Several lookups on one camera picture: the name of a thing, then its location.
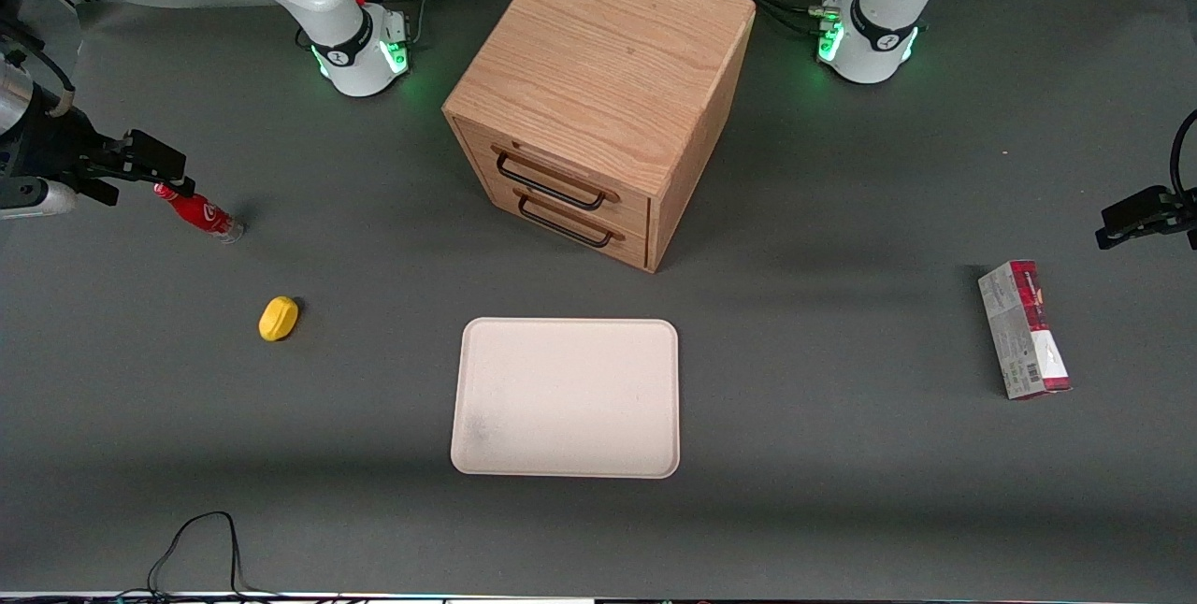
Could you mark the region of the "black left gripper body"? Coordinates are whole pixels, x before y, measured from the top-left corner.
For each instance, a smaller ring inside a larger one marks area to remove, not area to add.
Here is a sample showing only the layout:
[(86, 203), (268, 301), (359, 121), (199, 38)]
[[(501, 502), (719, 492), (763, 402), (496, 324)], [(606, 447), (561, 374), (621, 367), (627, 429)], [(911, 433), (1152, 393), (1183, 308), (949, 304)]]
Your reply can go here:
[(1180, 194), (1166, 190), (1160, 195), (1160, 202), (1166, 208), (1160, 234), (1183, 233), (1187, 238), (1190, 248), (1197, 249), (1196, 188), (1187, 188)]

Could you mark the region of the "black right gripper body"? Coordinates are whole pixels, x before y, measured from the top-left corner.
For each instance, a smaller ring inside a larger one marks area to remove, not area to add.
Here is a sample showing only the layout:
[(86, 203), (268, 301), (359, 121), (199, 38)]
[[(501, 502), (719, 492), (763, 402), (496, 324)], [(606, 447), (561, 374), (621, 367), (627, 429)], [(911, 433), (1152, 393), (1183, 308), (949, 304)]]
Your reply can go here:
[(115, 207), (119, 188), (103, 182), (113, 166), (108, 139), (83, 111), (72, 108), (54, 118), (38, 103), (28, 109), (28, 173), (40, 181), (36, 209), (72, 209), (81, 195)]

